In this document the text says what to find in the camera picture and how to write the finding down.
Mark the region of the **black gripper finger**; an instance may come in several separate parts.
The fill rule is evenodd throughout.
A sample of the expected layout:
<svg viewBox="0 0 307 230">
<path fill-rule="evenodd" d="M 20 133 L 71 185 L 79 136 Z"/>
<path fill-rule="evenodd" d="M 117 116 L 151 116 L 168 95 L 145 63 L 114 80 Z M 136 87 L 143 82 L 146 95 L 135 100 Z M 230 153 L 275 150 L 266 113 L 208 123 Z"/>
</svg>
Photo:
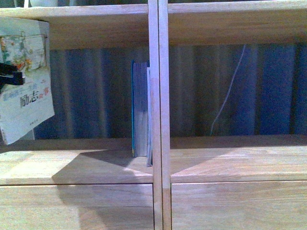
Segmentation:
<svg viewBox="0 0 307 230">
<path fill-rule="evenodd" d="M 0 85 L 23 85 L 25 77 L 14 65 L 0 64 Z"/>
</svg>

